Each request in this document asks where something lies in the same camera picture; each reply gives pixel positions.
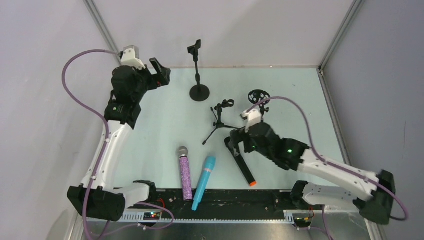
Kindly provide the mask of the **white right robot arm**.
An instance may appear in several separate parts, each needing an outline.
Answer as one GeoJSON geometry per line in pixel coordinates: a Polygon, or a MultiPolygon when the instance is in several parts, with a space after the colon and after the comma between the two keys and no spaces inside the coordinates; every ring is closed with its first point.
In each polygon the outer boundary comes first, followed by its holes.
{"type": "Polygon", "coordinates": [[[363,218],[379,225],[388,225],[393,219],[396,188],[394,176],[389,171],[375,173],[330,158],[321,160],[321,155],[315,154],[312,147],[292,138],[279,137],[264,122],[248,131],[245,128],[232,130],[224,143],[249,181],[253,177],[240,151],[240,143],[245,153],[257,152],[283,170],[314,175],[333,184],[324,186],[298,180],[290,194],[298,208],[307,205],[357,208],[363,218]]]}

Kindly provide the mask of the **small black tripod microphone stand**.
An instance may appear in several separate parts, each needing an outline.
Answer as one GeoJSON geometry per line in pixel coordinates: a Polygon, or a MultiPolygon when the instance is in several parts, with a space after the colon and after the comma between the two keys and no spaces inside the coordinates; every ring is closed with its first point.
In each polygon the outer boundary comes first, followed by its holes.
{"type": "Polygon", "coordinates": [[[231,108],[235,104],[235,101],[233,99],[224,99],[221,103],[218,103],[215,107],[211,107],[210,110],[212,111],[215,122],[213,123],[214,130],[209,134],[209,136],[202,142],[202,145],[204,146],[207,141],[210,139],[210,137],[213,135],[213,133],[222,128],[228,128],[228,129],[238,129],[238,127],[230,126],[222,122],[222,113],[224,108],[231,108]]]}

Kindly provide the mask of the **purple glitter microphone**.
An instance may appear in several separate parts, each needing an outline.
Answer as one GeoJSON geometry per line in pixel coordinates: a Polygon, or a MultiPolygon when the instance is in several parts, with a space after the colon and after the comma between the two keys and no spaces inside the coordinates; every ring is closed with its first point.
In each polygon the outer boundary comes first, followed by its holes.
{"type": "Polygon", "coordinates": [[[188,158],[188,153],[189,151],[185,146],[181,146],[177,150],[182,198],[184,201],[192,201],[194,198],[192,192],[190,162],[188,158]]]}

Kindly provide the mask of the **black shock-mount tripod stand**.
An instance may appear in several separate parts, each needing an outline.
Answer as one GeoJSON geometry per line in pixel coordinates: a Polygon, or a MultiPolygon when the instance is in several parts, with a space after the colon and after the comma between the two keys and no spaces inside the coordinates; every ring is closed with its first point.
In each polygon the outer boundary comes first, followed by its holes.
{"type": "Polygon", "coordinates": [[[267,105],[270,101],[265,101],[265,99],[269,99],[270,97],[271,96],[268,92],[261,89],[254,89],[248,94],[248,100],[250,103],[257,104],[261,102],[261,104],[259,104],[258,106],[259,111],[262,115],[269,112],[269,108],[265,107],[265,105],[267,105]]]}

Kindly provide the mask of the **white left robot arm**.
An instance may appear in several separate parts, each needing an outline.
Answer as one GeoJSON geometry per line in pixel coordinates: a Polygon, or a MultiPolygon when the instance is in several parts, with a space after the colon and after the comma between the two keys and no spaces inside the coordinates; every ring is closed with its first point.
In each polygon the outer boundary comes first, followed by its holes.
{"type": "Polygon", "coordinates": [[[104,114],[100,115],[106,125],[97,152],[80,185],[67,191],[67,198],[82,217],[116,222],[126,209],[148,200],[155,187],[146,180],[135,180],[121,188],[114,186],[121,153],[142,111],[142,98],[148,91],[170,83],[171,70],[156,58],[149,62],[155,74],[147,66],[129,62],[112,71],[113,89],[104,114]]]}

